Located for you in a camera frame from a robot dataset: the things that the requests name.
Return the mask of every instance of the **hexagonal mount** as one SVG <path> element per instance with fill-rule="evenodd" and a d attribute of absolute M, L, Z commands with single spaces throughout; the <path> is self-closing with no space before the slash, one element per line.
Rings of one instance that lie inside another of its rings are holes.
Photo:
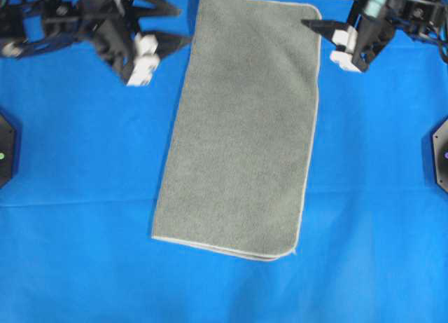
<path fill-rule="evenodd" d="M 13 178 L 15 129 L 0 115 L 0 188 Z"/>
<path fill-rule="evenodd" d="M 448 192 L 448 120 L 433 134 L 433 149 L 437 184 Z"/>

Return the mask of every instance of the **blue surface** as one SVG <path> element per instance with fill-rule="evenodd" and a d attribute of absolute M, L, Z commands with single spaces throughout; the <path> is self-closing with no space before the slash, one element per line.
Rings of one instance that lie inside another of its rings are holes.
<path fill-rule="evenodd" d="M 181 17 L 143 26 L 191 32 L 197 0 L 170 1 Z M 0 61 L 22 139 L 0 191 L 0 322 L 446 322 L 448 195 L 429 134 L 447 68 L 403 34 L 362 75 L 330 51 L 300 244 L 274 263 L 148 238 L 188 48 L 148 88 L 123 87 L 88 44 Z"/>

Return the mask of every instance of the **towel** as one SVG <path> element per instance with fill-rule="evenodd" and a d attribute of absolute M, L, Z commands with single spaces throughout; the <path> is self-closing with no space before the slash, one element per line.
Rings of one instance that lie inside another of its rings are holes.
<path fill-rule="evenodd" d="M 246 259 L 295 251 L 319 102 L 308 4 L 200 0 L 152 238 Z"/>

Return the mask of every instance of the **blue fabric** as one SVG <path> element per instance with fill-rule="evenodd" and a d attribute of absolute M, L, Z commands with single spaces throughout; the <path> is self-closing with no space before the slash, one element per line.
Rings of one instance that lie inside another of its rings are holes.
<path fill-rule="evenodd" d="M 198 0 L 143 27 L 192 32 Z M 317 5 L 344 20 L 344 0 Z M 448 114 L 437 49 L 404 34 L 366 74 L 323 42 L 297 255 L 245 261 L 149 239 L 189 49 L 126 88 L 88 44 L 0 61 L 21 129 L 0 191 L 0 322 L 446 322 L 448 195 L 431 131 Z"/>

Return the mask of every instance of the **light blue component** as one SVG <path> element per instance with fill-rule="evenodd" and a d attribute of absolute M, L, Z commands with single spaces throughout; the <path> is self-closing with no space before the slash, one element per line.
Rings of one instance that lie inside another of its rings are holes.
<path fill-rule="evenodd" d="M 376 18 L 379 15 L 381 8 L 386 4 L 387 0 L 369 0 L 364 9 L 364 14 Z"/>

